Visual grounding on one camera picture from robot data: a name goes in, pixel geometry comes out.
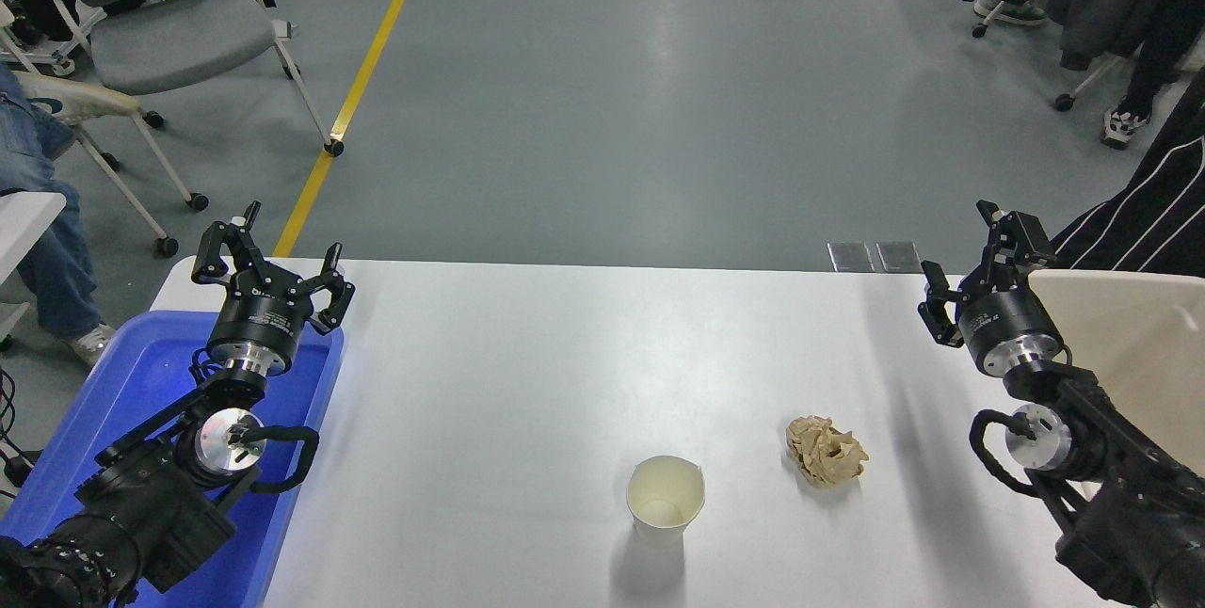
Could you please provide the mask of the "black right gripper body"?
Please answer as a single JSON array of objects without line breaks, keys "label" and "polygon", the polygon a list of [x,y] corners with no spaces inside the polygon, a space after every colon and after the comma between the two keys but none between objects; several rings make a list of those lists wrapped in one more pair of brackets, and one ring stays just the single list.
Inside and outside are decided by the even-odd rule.
[{"label": "black right gripper body", "polygon": [[956,307],[958,346],[975,362],[1031,362],[1060,354],[1062,335],[1028,287],[991,291],[974,282],[959,289],[966,299]]}]

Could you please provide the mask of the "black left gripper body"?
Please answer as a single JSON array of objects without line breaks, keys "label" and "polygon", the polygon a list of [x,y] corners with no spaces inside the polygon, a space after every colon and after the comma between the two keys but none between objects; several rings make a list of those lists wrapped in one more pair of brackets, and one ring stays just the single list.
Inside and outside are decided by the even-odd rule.
[{"label": "black left gripper body", "polygon": [[296,358],[298,340],[313,313],[306,296],[289,294],[299,282],[296,273],[277,268],[268,270],[266,279],[249,268],[233,275],[206,346],[210,358],[233,358],[235,347],[243,344],[265,347],[277,360]]}]

